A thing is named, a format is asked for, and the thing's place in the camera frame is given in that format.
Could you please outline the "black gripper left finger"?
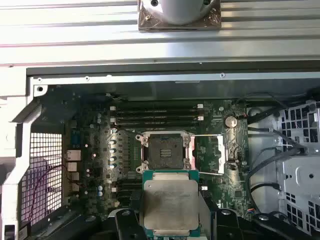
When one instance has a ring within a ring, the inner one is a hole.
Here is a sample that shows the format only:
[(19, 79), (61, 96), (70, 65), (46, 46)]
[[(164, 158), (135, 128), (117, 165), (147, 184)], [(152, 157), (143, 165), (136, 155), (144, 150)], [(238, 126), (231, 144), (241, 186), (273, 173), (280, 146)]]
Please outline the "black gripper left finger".
[(105, 220), (97, 215), (72, 213), (48, 223), (42, 229), (31, 228), (28, 240), (144, 240), (145, 230), (137, 217), (142, 190), (131, 194), (130, 208), (113, 210)]

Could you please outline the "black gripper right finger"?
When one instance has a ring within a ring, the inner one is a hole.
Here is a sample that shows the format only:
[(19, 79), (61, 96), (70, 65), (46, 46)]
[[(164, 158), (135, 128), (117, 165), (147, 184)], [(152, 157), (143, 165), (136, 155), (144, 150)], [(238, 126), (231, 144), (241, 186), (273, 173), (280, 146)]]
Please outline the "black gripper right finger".
[(208, 240), (311, 240), (313, 237), (273, 214), (246, 220), (233, 210), (219, 208), (209, 191), (201, 192), (201, 227)]

